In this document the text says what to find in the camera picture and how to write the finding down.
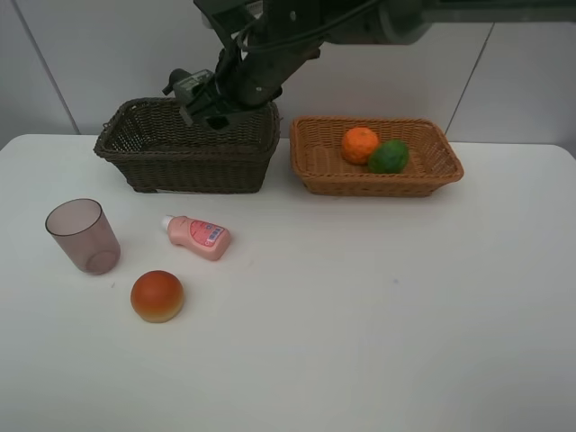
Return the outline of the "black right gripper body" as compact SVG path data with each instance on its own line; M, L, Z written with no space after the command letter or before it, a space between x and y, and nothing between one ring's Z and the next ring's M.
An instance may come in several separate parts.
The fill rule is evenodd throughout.
M282 94L282 85L315 58L313 38L259 43L239 35L222 43L213 77L192 103L180 105L190 124L222 131Z

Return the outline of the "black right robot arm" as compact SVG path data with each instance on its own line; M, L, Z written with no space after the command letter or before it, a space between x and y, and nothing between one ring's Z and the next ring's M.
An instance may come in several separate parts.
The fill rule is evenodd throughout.
M323 43L410 45L434 23L571 23L573 1L197 1L223 45L215 70L170 73L183 117L221 131L282 93Z

